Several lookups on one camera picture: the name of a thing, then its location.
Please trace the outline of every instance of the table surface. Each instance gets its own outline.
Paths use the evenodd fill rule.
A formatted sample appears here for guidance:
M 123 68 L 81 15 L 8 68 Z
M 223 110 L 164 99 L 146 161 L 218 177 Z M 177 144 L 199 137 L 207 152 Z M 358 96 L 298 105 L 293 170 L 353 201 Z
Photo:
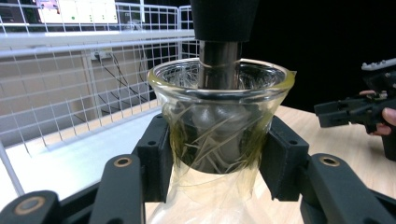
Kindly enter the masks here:
M 380 136 L 366 133 L 363 125 L 320 128 L 318 117 L 309 112 L 280 106 L 276 115 L 308 144 L 310 155 L 327 153 L 348 163 L 369 188 L 396 198 L 396 162 L 384 156 Z M 256 190 L 261 191 L 260 207 L 274 223 L 303 223 L 299 202 L 271 200 L 271 193 L 261 178 Z M 147 204 L 150 216 L 155 204 Z

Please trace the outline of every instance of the clear glass vessel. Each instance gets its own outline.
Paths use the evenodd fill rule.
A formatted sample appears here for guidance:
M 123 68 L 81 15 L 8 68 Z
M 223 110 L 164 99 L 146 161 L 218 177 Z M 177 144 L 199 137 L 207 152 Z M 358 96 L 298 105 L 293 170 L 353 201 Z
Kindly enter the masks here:
M 148 81 L 170 126 L 174 170 L 167 203 L 149 223 L 266 223 L 254 210 L 262 147 L 294 84 L 281 66 L 241 60 L 239 90 L 197 89 L 198 59 L 163 63 Z

